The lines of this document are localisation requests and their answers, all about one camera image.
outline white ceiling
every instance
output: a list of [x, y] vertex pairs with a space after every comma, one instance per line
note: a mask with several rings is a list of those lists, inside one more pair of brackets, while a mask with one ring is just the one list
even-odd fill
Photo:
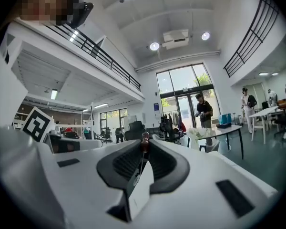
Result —
[[[286, 35], [278, 46], [243, 80], [266, 79], [272, 73], [280, 73], [286, 67]], [[269, 73], [268, 76], [260, 76], [259, 73]]]
[[[218, 50], [218, 43], [230, 0], [98, 0], [116, 22], [132, 48], [138, 66], [191, 53]], [[159, 55], [149, 49], [152, 42], [163, 43], [163, 33], [188, 29], [188, 46], [166, 50]], [[203, 32], [211, 37], [201, 39]]]
[[[71, 68], [51, 55], [25, 49], [19, 54], [12, 71], [27, 88], [29, 95], [36, 96], [26, 97], [25, 101], [31, 105], [80, 111], [85, 108], [77, 105], [89, 106], [91, 102], [95, 106], [103, 103], [109, 106], [135, 103], [130, 97], [96, 83], [90, 75]], [[50, 101], [52, 89], [58, 90], [56, 103]]]

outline man in black shirt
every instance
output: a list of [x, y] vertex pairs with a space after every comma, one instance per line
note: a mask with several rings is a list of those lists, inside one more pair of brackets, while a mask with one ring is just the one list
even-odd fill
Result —
[[[207, 101], [205, 101], [203, 99], [201, 94], [197, 94], [196, 99], [199, 102], [197, 104], [198, 113], [196, 114], [196, 117], [200, 116], [201, 127], [202, 128], [212, 128], [212, 123], [211, 123], [211, 116], [213, 115], [212, 107], [210, 106], [210, 104]], [[206, 144], [208, 146], [211, 146], [212, 145], [212, 139], [207, 138]]]

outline ceiling light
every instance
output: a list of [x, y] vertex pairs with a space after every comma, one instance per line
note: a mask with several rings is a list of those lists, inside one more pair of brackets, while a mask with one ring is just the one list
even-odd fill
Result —
[[204, 32], [201, 36], [202, 40], [206, 41], [210, 38], [210, 33]]
[[51, 99], [55, 99], [57, 95], [57, 89], [52, 89]]
[[152, 51], [157, 51], [159, 49], [159, 43], [153, 42], [149, 47]]
[[100, 108], [100, 107], [103, 107], [103, 106], [106, 106], [108, 104], [101, 104], [101, 105], [98, 105], [98, 106], [95, 106], [94, 108]]

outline white pants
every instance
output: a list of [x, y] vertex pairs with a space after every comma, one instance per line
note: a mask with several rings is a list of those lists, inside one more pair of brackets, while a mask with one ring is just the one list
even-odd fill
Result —
[[253, 115], [254, 113], [254, 109], [245, 110], [245, 117], [247, 120], [249, 132], [252, 132], [252, 118], [249, 118], [249, 116]]

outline red object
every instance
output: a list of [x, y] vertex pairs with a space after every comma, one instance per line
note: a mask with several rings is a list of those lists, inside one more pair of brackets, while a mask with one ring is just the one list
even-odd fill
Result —
[[185, 127], [185, 125], [183, 124], [183, 122], [181, 122], [181, 128], [182, 128], [182, 130], [183, 130], [184, 132], [186, 132], [186, 127]]
[[65, 132], [71, 132], [72, 131], [72, 128], [71, 127], [67, 127], [66, 129], [65, 129]]

